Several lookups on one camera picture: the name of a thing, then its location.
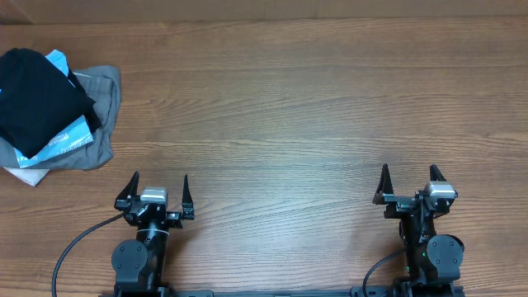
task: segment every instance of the wood grain surface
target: wood grain surface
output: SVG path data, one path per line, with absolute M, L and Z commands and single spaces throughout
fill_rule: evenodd
M 41 25 L 528 15 L 528 0 L 0 0 L 0 6 L 2 2 Z
M 528 291 L 528 18 L 357 19 L 0 27 L 0 51 L 62 50 L 114 64 L 123 100 L 115 157 L 32 188 L 0 172 L 0 295 L 50 295 L 60 253 L 116 215 L 135 170 L 196 220 L 170 237 L 179 290 L 346 289 L 402 247 L 372 205 L 381 166 L 397 194 L 438 164 L 460 196 L 436 221 L 466 246 L 468 296 Z M 124 220 L 83 239 L 60 296 L 112 290 Z M 371 284 L 404 274 L 382 266 Z

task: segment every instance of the black cable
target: black cable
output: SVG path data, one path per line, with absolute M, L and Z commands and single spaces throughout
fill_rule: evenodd
M 68 252 L 73 248 L 73 246 L 79 242 L 79 240 L 83 239 L 83 237 L 87 236 L 91 231 L 95 230 L 95 229 L 99 229 L 100 227 L 106 225 L 106 224 L 109 224 L 119 218 L 122 218 L 123 216 L 125 216 L 125 213 L 120 213 L 118 215 L 116 215 L 115 217 L 111 218 L 111 219 L 107 219 L 106 221 L 104 222 L 101 222 L 93 227 L 91 227 L 90 229 L 84 231 L 81 233 L 81 235 L 77 236 L 77 238 L 75 238 L 67 247 L 66 249 L 64 250 L 63 254 L 60 255 L 60 258 L 59 260 L 57 261 L 57 265 L 55 265 L 55 270 L 53 271 L 53 276 L 51 278 L 51 295 L 53 297 L 57 297 L 57 275 L 59 274 L 59 268 L 60 268 L 60 264 L 62 264 L 64 258 L 66 258 L 66 255 L 68 255 Z
M 387 257 L 385 257 L 385 258 L 379 260 L 379 262 L 377 262 L 374 266 L 372 266 L 372 268 L 370 268 L 369 272 L 366 273 L 366 276 L 365 276 L 365 278 L 363 279 L 363 295 L 364 295 L 365 297 L 369 297 L 369 295 L 366 293 L 366 282 L 369 280 L 369 277 L 370 277 L 370 275 L 372 274 L 372 272 L 374 272 L 374 270 L 375 270 L 376 268 L 378 268 L 379 266 L 381 266 L 381 264 L 383 264 L 383 263 L 385 263 L 385 262 L 387 262 L 387 261 L 389 261 L 389 260 L 392 260 L 392 259 L 396 258 L 396 257 L 399 256 L 399 254 L 401 254 L 402 252 L 407 251 L 407 249 L 408 249 L 408 247 L 406 247 L 406 248 L 404 248 L 404 249 L 402 249 L 402 250 L 399 250 L 399 251 L 397 251 L 397 252 L 393 252 L 393 253 L 391 253 L 391 254 L 388 255 Z

